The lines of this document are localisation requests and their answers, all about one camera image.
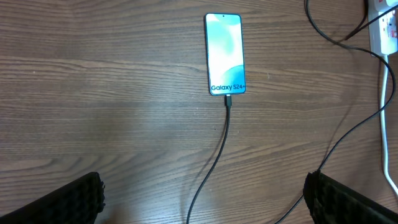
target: white cable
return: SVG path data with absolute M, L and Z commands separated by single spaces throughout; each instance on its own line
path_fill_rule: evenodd
M 383 56 L 383 59 L 388 63 L 388 56 Z M 388 69 L 385 65 L 383 65 L 383 81 L 381 86 L 381 95 L 380 95 L 380 108 L 384 106 L 384 102 L 386 100 L 386 88 L 387 88 L 387 79 L 388 79 Z M 380 129 L 381 129 L 381 142 L 383 147 L 383 172 L 384 176 L 394 192 L 398 197 L 398 188 L 395 185 L 394 181 L 392 181 L 390 174 L 388 173 L 388 144 L 387 144 L 387 134 L 386 134 L 386 117 L 384 116 L 384 110 L 380 112 Z

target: phone display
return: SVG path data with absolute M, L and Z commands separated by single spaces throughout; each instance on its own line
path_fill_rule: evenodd
M 246 91 L 242 20 L 237 14 L 205 16 L 210 93 L 238 94 Z

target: white power strip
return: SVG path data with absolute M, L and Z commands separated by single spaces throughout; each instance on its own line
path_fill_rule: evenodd
M 380 3 L 380 0 L 369 0 L 369 21 L 383 13 L 376 10 Z M 383 56 L 397 52 L 398 39 L 395 11 L 386 14 L 369 26 L 369 38 L 371 51 L 374 53 Z
M 374 8 L 379 12 L 386 12 L 390 8 L 397 5 L 398 0 L 375 0 Z

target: black cable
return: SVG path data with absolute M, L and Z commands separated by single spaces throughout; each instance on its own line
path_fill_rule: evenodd
M 397 9 L 398 5 L 390 8 L 389 10 L 387 10 L 386 12 L 382 13 L 380 16 L 377 16 L 376 18 L 372 19 L 371 21 L 369 21 L 367 24 L 363 25 L 361 28 L 352 31 L 350 34 L 347 35 L 347 37 L 345 38 L 345 40 L 348 40 L 349 38 L 351 38 L 352 36 L 354 36 L 355 34 L 357 34 L 359 31 L 367 28 L 370 24 L 372 24 L 374 21 L 378 21 L 381 17 L 385 16 L 386 14 L 388 14 L 389 12 Z
M 370 51 L 370 50 L 366 50 L 366 49 L 362 49 L 359 47 L 353 47 L 353 46 L 349 46 L 349 45 L 345 45 L 342 44 L 340 42 L 337 42 L 333 39 L 331 39 L 330 37 L 328 37 L 325 33 L 323 33 L 318 26 L 315 24 L 315 22 L 312 19 L 312 16 L 310 14 L 310 6 L 309 6 L 309 2 L 310 0 L 305 0 L 305 13 L 308 17 L 308 20 L 310 21 L 311 25 L 313 26 L 313 28 L 322 36 L 324 37 L 326 40 L 332 42 L 335 45 L 339 45 L 340 47 L 344 48 L 344 49 L 350 49 L 350 50 L 360 50 L 362 52 L 366 52 L 369 53 L 375 57 L 377 57 L 384 65 L 386 65 L 390 75 L 391 75 L 391 79 L 392 79 L 392 92 L 391 92 L 391 96 L 388 99 L 387 103 L 380 108 L 377 112 L 375 112 L 374 114 L 372 114 L 371 116 L 369 116 L 368 118 L 364 119 L 363 121 L 361 121 L 360 123 L 358 123 L 356 126 L 354 126 L 353 128 L 351 128 L 349 131 L 347 131 L 347 133 L 345 133 L 337 142 L 336 144 L 332 147 L 332 149 L 330 150 L 330 152 L 327 154 L 327 156 L 324 158 L 324 160 L 322 160 L 321 164 L 319 165 L 318 170 L 322 169 L 323 166 L 326 164 L 326 161 L 330 158 L 331 154 L 335 151 L 336 147 L 339 145 L 339 143 L 345 138 L 347 137 L 347 135 L 349 135 L 350 133 L 352 133 L 356 128 L 358 128 L 359 126 L 361 126 L 362 124 L 364 124 L 365 122 L 369 121 L 370 119 L 374 118 L 375 116 L 377 116 L 380 112 L 382 112 L 383 110 L 385 110 L 387 108 L 387 106 L 390 105 L 392 99 L 394 98 L 395 92 L 396 92 L 396 76 L 394 75 L 394 71 L 392 71 L 392 68 L 390 67 L 390 65 L 380 56 L 378 56 L 378 54 Z M 374 22 L 376 20 L 372 20 L 371 22 L 368 22 L 365 26 L 368 26 L 370 23 Z M 296 208 L 296 206 L 301 202 L 301 200 L 303 199 L 303 195 L 301 195 L 301 197 L 296 201 L 296 203 L 294 203 L 294 205 L 289 209 L 289 211 L 287 211 L 285 213 L 285 215 L 280 218 L 278 221 L 275 222 L 275 224 L 279 224 L 280 222 L 282 222 L 292 211 L 293 209 Z
M 218 159 L 220 159 L 220 157 L 221 157 L 221 153 L 223 153 L 224 145 L 225 145 L 225 142 L 226 142 L 226 137 L 228 135 L 229 119 L 231 117 L 231 106 L 232 106 L 232 97 L 231 97 L 231 95 L 226 95 L 225 96 L 225 106 L 226 106 L 226 126 L 225 126 L 225 134 L 224 134 L 223 143 L 221 144 L 220 151 L 218 152 L 218 155 L 217 155 L 216 159 L 214 160 L 213 165 L 211 166 L 211 168 L 210 168 L 209 172 L 207 173 L 206 177 L 201 182 L 201 184 L 200 184 L 195 196 L 193 196 L 193 199 L 192 199 L 192 202 L 191 202 L 191 206 L 189 207 L 186 224 L 189 224 L 189 219 L 191 217 L 191 212 L 192 212 L 192 209 L 193 209 L 193 205 L 195 204 L 195 201 L 198 198 L 200 190 L 205 185 L 205 183 L 206 183 L 207 179 L 209 178 L 210 174 L 213 172 L 213 169 L 216 167 Z
M 362 21 L 358 24 L 358 26 L 355 27 L 355 29 L 353 31 L 351 31 L 344 40 L 348 40 L 350 37 L 354 36 L 355 34 L 353 34 L 354 32 L 356 32 L 359 28 L 361 28 L 362 24 L 365 22 L 366 18 L 368 17 L 368 11 L 369 11 L 369 2 L 368 0 L 364 0 L 364 14 L 363 14 L 363 18 Z

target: power cord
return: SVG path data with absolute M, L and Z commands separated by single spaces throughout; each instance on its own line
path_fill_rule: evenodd
M 388 62 L 388 56 L 384 56 L 384 60 Z M 381 85 L 380 94 L 380 108 L 384 106 L 384 101 L 386 100 L 386 89 L 387 89 L 387 79 L 388 79 L 388 69 L 383 66 L 383 81 Z M 386 177 L 391 188 L 398 197 L 398 188 L 392 181 L 390 174 L 388 172 L 388 143 L 387 143 L 387 132 L 386 132 L 386 117 L 384 116 L 384 111 L 380 112 L 380 130 L 381 130 L 381 142 L 383 147 L 383 173 Z
M 221 153 L 223 153 L 224 145 L 225 145 L 226 138 L 227 138 L 227 135 L 228 135 L 229 119 L 231 117 L 231 107 L 232 107 L 232 96 L 231 95 L 226 95 L 225 96 L 225 106 L 226 106 L 226 125 L 225 125 L 225 134 L 224 134 L 223 143 L 221 144 L 220 151 L 218 152 L 218 155 L 217 155 L 216 159 L 214 160 L 213 165 L 211 166 L 211 168 L 210 168 L 209 172 L 207 173 L 206 177 L 201 182 L 197 192 L 195 193 L 195 196 L 193 196 L 193 199 L 192 199 L 192 202 L 191 202 L 191 206 L 189 207 L 186 224 L 189 224 L 189 219 L 191 217 L 193 205 L 195 204 L 195 201 L 198 198 L 200 190 L 203 188 L 203 186 L 205 185 L 205 183 L 206 183 L 207 179 L 209 178 L 210 174 L 213 172 L 213 169 L 216 167 L 217 162 L 218 162 L 218 160 L 221 157 Z
M 323 37 L 325 38 L 327 41 L 338 45 L 344 49 L 348 49 L 348 50 L 360 50 L 362 52 L 366 52 L 369 53 L 375 57 L 377 57 L 387 68 L 387 71 L 390 73 L 391 75 L 391 79 L 392 79 L 392 92 L 391 92 L 391 96 L 390 98 L 387 100 L 387 103 L 385 105 L 383 105 L 377 112 L 375 112 L 374 114 L 372 114 L 371 116 L 369 116 L 368 118 L 364 119 L 363 121 L 361 121 L 360 123 L 358 123 L 356 126 L 354 126 L 353 128 L 351 128 L 347 133 L 345 133 L 337 142 L 336 144 L 332 147 L 332 149 L 330 150 L 330 152 L 327 154 L 327 156 L 324 158 L 324 160 L 322 160 L 321 164 L 319 165 L 318 170 L 321 170 L 323 168 L 323 166 L 326 164 L 326 161 L 330 158 L 331 154 L 335 151 L 336 147 L 340 144 L 340 142 L 342 140 L 344 140 L 345 137 L 347 137 L 347 135 L 349 135 L 350 133 L 352 133 L 356 128 L 358 128 L 359 126 L 361 126 L 362 124 L 366 123 L 367 121 L 369 121 L 370 119 L 374 118 L 375 116 L 377 116 L 380 112 L 384 111 L 387 106 L 390 105 L 392 99 L 394 98 L 395 92 L 396 92 L 396 76 L 394 75 L 394 71 L 392 71 L 392 68 L 389 66 L 389 64 L 380 56 L 378 56 L 378 54 L 375 54 L 374 52 L 367 50 L 367 49 L 362 49 L 359 47 L 353 47 L 353 46 L 349 46 L 349 45 L 345 45 L 342 44 L 340 42 L 337 42 L 333 39 L 331 39 L 330 37 L 328 37 L 325 33 L 323 33 L 318 26 L 315 24 L 315 22 L 312 19 L 311 13 L 310 13 L 310 5 L 309 5 L 310 0 L 305 0 L 305 13 L 308 17 L 308 20 L 310 21 L 312 27 Z M 358 33 L 359 31 L 363 30 L 365 27 L 367 27 L 368 25 L 370 25 L 372 22 L 378 20 L 381 16 L 383 16 L 383 14 L 381 14 L 380 16 L 378 16 L 377 18 L 371 20 L 370 22 L 368 22 L 367 24 L 365 24 L 364 26 L 362 26 L 362 28 L 359 28 L 353 35 L 355 35 L 356 33 Z M 278 221 L 275 222 L 275 224 L 279 224 L 281 223 L 295 208 L 296 206 L 301 202 L 301 200 L 303 199 L 303 195 L 301 195 L 301 197 L 293 204 L 293 206 L 289 209 L 289 211 L 287 211 L 285 213 L 285 215 L 282 216 L 282 218 L 280 218 Z
M 348 40 L 349 38 L 351 38 L 352 36 L 354 36 L 355 34 L 357 34 L 358 32 L 360 32 L 361 30 L 367 28 L 370 24 L 372 24 L 375 21 L 378 21 L 381 17 L 385 16 L 386 14 L 388 14 L 389 12 L 396 10 L 398 7 L 398 5 L 390 8 L 389 10 L 387 10 L 386 12 L 383 12 L 382 14 L 380 14 L 379 16 L 377 16 L 376 18 L 372 19 L 371 21 L 369 21 L 367 24 L 363 25 L 361 28 L 355 28 L 354 31 L 352 31 L 350 34 L 347 35 L 347 37 L 345 38 L 345 40 Z
M 361 26 L 362 26 L 362 24 L 365 22 L 366 18 L 368 18 L 369 1 L 368 1 L 368 0 L 364 0 L 364 1 L 363 1 L 363 4 L 364 4 L 365 7 L 364 7 L 364 14 L 363 14 L 362 21 L 358 24 L 358 26 L 355 27 L 355 29 L 354 29 L 352 32 L 350 32 L 350 33 L 344 38 L 344 40 L 348 40 L 350 37 L 352 37 L 353 35 L 355 35 L 355 34 L 356 34 L 355 32 L 361 28 Z

